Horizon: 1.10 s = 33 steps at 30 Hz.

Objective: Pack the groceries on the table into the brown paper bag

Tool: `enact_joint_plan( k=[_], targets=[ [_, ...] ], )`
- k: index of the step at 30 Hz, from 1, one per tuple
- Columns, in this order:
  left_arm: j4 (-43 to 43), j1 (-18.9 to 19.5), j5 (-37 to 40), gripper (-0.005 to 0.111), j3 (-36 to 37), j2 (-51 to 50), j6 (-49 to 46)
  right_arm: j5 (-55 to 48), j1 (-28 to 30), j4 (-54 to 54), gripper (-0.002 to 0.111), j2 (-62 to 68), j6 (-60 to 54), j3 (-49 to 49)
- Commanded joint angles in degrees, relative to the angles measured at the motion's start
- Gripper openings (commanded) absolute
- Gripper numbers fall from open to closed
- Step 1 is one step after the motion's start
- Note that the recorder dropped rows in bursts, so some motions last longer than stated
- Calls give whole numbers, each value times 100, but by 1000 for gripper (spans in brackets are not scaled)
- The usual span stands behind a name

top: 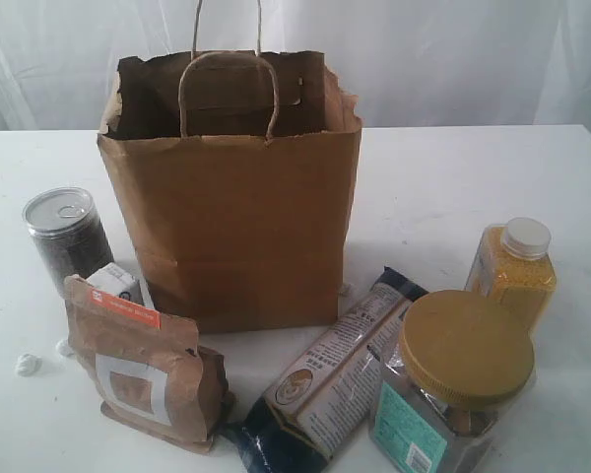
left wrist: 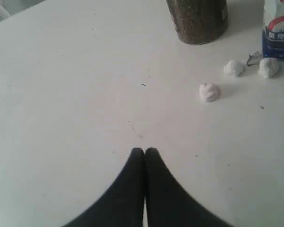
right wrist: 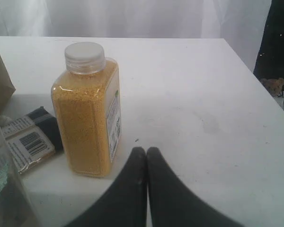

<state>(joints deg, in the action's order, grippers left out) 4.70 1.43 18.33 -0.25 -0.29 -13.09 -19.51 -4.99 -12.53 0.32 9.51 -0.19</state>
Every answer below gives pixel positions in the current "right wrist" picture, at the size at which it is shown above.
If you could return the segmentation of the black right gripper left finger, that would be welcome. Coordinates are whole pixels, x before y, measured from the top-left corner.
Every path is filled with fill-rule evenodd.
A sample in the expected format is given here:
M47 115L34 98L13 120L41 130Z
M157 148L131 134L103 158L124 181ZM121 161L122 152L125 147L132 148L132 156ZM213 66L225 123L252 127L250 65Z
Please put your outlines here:
M132 149L123 169L86 211L68 227L144 227L147 216L147 160L143 148Z

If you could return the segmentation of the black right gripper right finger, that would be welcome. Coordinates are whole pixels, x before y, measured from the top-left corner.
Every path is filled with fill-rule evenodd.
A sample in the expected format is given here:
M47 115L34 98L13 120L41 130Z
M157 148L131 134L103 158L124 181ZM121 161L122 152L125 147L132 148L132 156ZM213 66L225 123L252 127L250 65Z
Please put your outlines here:
M176 176L160 150L147 150L148 190L154 227L241 227L201 200Z

